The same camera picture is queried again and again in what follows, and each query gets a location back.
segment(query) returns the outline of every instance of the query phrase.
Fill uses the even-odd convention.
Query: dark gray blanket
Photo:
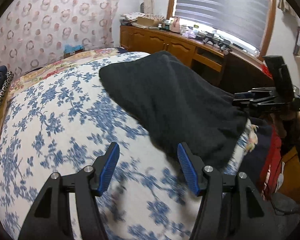
[[[226,166],[247,122],[226,92],[166,51],[108,65],[99,76],[110,97],[167,154],[177,159],[178,143],[186,142],[205,164]]]

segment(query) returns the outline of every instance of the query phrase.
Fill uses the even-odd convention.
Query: cabinet door
[[[141,52],[148,52],[147,51],[147,35],[146,32],[142,29],[134,30],[131,36],[131,46],[129,51],[141,51]]]
[[[120,45],[121,45],[121,47],[129,50],[129,40],[130,40],[129,29],[125,26],[121,26],[121,33],[120,33]]]
[[[166,50],[176,56],[183,64],[190,67],[195,46],[178,40],[170,40],[168,43]]]
[[[167,42],[164,36],[161,36],[157,33],[150,33],[147,41],[147,52],[152,54],[161,50],[165,50],[166,44]]]

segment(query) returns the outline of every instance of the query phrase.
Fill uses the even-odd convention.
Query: yellow floral blanket
[[[60,60],[58,62],[52,63],[37,71],[30,72],[20,77],[19,79],[11,82],[11,88],[8,94],[8,101],[17,94],[21,93],[22,91],[28,89],[29,87],[68,68],[76,67],[93,60],[115,56],[118,54],[119,51],[115,48],[85,51],[75,54],[66,59]]]

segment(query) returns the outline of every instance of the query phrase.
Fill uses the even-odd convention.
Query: metal screw
[[[55,172],[51,174],[51,179],[57,179],[59,178],[59,173]]]
[[[93,167],[92,167],[92,166],[86,166],[86,167],[84,168],[84,171],[87,172],[87,173],[91,172],[92,170],[93,170]]]
[[[239,178],[240,179],[246,179],[247,178],[247,174],[245,174],[244,172],[240,172],[239,173]]]
[[[205,166],[204,170],[206,172],[212,172],[213,171],[213,168],[211,166]]]

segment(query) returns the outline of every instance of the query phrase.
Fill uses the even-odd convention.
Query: zebra blind
[[[227,32],[260,49],[269,0],[177,0],[174,16]]]

